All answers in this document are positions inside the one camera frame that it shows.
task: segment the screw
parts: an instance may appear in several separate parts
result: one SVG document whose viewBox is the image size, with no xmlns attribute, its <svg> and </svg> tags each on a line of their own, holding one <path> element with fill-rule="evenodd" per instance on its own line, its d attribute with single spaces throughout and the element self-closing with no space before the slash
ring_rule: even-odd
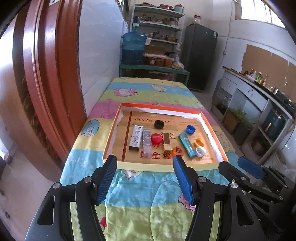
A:
<svg viewBox="0 0 296 241">
<path fill-rule="evenodd" d="M 54 183 L 53 185 L 52 185 L 52 187 L 54 188 L 54 189 L 57 189 L 57 188 L 59 188 L 60 187 L 60 183 Z"/>
<path fill-rule="evenodd" d="M 230 183 L 230 186 L 231 186 L 232 188 L 237 188 L 237 187 L 238 187 L 238 185 L 237 185 L 236 183 Z"/>
<path fill-rule="evenodd" d="M 206 182 L 206 178 L 205 177 L 199 177 L 198 178 L 198 181 L 200 182 L 200 183 L 205 183 Z"/>
<path fill-rule="evenodd" d="M 83 181 L 84 181 L 85 183 L 90 183 L 90 182 L 91 182 L 91 177 L 85 177 L 85 178 L 83 179 Z"/>
</svg>

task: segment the green table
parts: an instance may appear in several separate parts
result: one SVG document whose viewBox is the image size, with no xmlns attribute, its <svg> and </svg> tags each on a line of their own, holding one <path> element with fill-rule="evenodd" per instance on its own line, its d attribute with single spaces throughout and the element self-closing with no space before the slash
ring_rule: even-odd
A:
<svg viewBox="0 0 296 241">
<path fill-rule="evenodd" d="M 122 77 L 122 70 L 123 69 L 145 69 L 145 70 L 155 70 L 161 72 L 168 72 L 168 73 L 177 73 L 185 75 L 185 83 L 184 85 L 187 87 L 188 78 L 190 73 L 184 69 L 173 69 L 173 68 L 166 68 L 166 67 L 158 67 L 154 65 L 127 65 L 127 64 L 120 64 L 119 65 L 119 77 Z"/>
</svg>

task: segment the refrigerator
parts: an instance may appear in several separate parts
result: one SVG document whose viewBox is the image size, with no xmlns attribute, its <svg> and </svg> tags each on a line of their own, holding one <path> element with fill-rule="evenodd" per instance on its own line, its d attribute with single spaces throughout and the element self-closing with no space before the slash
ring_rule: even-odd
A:
<svg viewBox="0 0 296 241">
<path fill-rule="evenodd" d="M 187 88 L 203 91 L 209 79 L 218 33 L 199 24 L 186 28 L 181 62 L 190 72 Z"/>
</svg>

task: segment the green appliance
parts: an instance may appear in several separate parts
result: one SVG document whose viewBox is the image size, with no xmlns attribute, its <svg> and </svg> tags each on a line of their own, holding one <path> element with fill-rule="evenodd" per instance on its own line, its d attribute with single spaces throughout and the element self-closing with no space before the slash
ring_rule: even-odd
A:
<svg viewBox="0 0 296 241">
<path fill-rule="evenodd" d="M 271 140 L 275 141 L 285 123 L 286 120 L 276 110 L 271 110 L 262 125 L 262 129 Z"/>
</svg>

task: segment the red round container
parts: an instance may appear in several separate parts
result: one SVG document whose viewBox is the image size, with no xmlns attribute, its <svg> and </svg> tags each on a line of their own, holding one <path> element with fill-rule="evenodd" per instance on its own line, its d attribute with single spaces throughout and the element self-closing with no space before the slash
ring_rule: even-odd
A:
<svg viewBox="0 0 296 241">
<path fill-rule="evenodd" d="M 163 140 L 163 136 L 161 134 L 158 133 L 154 133 L 151 135 L 151 143 L 153 145 L 158 145 L 162 142 Z"/>
</svg>

